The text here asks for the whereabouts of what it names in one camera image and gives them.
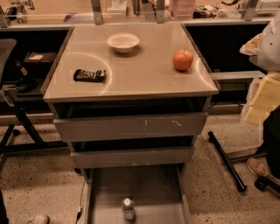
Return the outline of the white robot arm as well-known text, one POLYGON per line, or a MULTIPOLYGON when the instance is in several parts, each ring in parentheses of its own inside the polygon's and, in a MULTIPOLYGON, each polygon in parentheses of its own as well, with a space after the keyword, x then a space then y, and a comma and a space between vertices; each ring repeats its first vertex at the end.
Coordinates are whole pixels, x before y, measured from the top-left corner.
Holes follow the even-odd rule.
POLYGON ((258 82, 257 90, 247 102, 243 121, 260 125, 280 105, 280 13, 278 12, 263 31, 240 48, 249 61, 266 71, 258 82))

